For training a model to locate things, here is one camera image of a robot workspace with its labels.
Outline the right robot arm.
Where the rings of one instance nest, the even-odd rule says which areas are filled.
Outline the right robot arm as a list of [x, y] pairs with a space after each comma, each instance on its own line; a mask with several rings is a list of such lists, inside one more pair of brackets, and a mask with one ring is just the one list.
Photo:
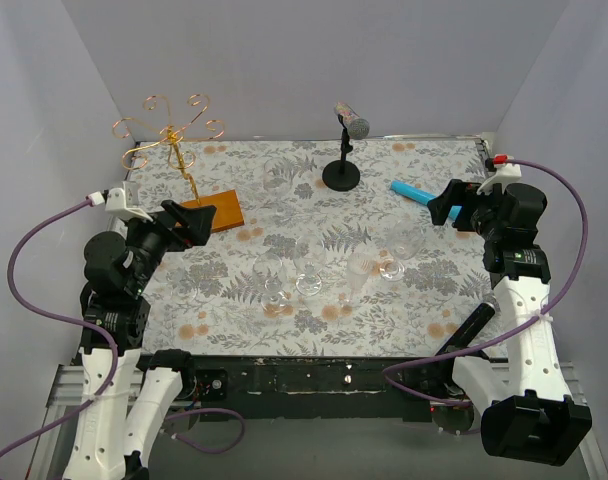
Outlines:
[[496, 183], [483, 193], [477, 183], [454, 179], [428, 203], [433, 224], [444, 224], [454, 206], [460, 209], [454, 228], [484, 240], [483, 264], [509, 335], [509, 379], [500, 380], [489, 361], [466, 355], [437, 371], [437, 387], [472, 401], [487, 454], [561, 466], [591, 429], [592, 416], [572, 400], [544, 312], [551, 274], [535, 239], [547, 198], [522, 183]]

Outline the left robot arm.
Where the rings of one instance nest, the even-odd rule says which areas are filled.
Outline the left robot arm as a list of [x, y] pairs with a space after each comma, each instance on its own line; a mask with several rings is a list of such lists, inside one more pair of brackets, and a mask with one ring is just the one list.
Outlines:
[[156, 354], [135, 401], [131, 384], [141, 356], [150, 304], [143, 292], [165, 254], [207, 244], [216, 208], [166, 200], [146, 219], [127, 220], [127, 233], [101, 232], [84, 248], [89, 298], [83, 309], [84, 372], [75, 440], [66, 479], [145, 479], [164, 417], [175, 399], [197, 386], [190, 355]]

